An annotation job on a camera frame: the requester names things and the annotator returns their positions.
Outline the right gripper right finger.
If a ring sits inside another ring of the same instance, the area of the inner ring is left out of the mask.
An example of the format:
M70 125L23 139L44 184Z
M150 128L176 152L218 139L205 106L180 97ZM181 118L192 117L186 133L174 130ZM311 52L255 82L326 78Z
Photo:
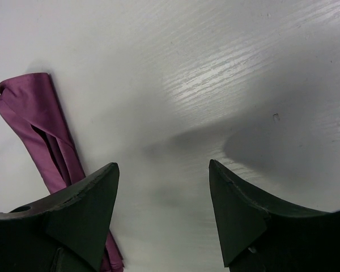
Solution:
M209 163L212 205L225 267L332 268L328 213L282 200Z

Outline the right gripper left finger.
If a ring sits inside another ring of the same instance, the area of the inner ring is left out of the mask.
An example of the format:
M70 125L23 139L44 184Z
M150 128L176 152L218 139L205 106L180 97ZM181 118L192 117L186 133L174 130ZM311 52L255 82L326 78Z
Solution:
M10 211L35 224L33 233L45 244L24 242L49 259L49 271L100 271L119 177L118 164L109 163L74 185Z

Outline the purple cloth napkin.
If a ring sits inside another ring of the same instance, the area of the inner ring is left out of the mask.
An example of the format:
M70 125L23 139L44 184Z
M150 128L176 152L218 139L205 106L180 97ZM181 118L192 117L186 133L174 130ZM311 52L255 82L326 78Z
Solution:
M52 80L32 73L0 83L0 115L24 143L52 195L85 175ZM34 223L0 212L0 271L49 271L49 259L24 242L44 245ZM121 253L109 230L100 271L123 271Z

